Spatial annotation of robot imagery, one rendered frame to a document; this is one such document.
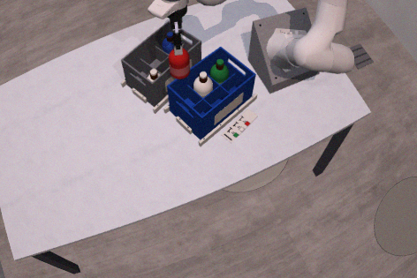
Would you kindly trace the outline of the green bottle with pale green label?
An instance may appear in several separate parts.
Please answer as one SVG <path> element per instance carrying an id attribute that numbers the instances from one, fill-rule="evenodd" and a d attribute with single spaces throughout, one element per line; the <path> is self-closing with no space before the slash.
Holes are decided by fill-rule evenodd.
<path id="1" fill-rule="evenodd" d="M 210 77 L 214 79 L 219 85 L 229 78 L 229 69 L 224 64 L 224 60 L 218 59 L 210 69 Z"/>

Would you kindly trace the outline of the red bottle with pink label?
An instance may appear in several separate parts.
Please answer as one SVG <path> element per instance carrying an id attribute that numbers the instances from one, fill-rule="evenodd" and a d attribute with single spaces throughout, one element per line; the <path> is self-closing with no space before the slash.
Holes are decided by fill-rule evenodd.
<path id="1" fill-rule="evenodd" d="M 182 47 L 183 49 L 183 47 Z M 175 56 L 174 49 L 169 54 L 171 76 L 175 79 L 184 79 L 190 73 L 190 57 L 187 50 L 183 49 L 183 55 Z"/>

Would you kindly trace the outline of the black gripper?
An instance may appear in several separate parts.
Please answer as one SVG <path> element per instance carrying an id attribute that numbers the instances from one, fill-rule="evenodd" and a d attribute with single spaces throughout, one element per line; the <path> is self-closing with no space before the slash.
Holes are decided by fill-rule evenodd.
<path id="1" fill-rule="evenodd" d="M 174 52 L 175 56 L 177 55 L 183 55 L 182 50 L 182 38 L 181 34 L 183 33 L 183 30 L 180 30 L 182 28 L 182 17 L 185 16 L 187 13 L 187 6 L 184 9 L 178 10 L 173 12 L 169 17 L 171 29 L 173 30 L 173 40 L 171 43 L 174 43 Z M 179 24 L 180 23 L 180 24 Z"/>

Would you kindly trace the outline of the white bottle with grey label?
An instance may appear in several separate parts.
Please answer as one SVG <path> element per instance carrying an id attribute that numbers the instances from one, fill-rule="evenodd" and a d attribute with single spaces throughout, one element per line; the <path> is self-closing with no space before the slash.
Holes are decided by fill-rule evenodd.
<path id="1" fill-rule="evenodd" d="M 193 90 L 202 98 L 213 91 L 213 82 L 207 73 L 202 71 L 193 83 Z"/>

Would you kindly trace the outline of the white paper pick list strip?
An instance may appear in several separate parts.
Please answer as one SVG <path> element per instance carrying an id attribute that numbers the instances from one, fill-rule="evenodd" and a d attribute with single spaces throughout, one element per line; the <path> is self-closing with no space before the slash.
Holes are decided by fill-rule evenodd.
<path id="1" fill-rule="evenodd" d="M 221 135 L 231 143 L 250 125 L 258 116 L 247 109 L 224 133 Z"/>

